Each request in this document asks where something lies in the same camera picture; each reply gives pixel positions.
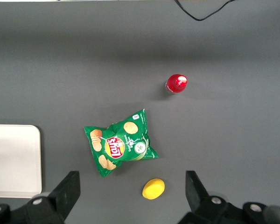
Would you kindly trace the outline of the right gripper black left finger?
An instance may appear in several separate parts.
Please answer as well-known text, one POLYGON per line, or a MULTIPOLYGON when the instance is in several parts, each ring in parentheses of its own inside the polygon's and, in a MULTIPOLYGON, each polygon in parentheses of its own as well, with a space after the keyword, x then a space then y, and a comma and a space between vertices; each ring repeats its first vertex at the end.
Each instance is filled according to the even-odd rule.
POLYGON ((80 193, 80 173, 70 171, 48 196, 35 196, 15 210, 0 204, 0 224, 64 224, 80 193))

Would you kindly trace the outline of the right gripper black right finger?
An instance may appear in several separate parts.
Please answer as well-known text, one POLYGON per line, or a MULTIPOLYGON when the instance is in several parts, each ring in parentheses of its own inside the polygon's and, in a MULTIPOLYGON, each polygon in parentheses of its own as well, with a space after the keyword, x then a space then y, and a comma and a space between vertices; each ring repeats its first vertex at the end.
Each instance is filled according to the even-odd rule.
POLYGON ((191 211, 180 224, 265 224, 266 205, 247 202, 237 208, 222 197, 209 195, 195 171, 186 171, 185 195, 191 211))

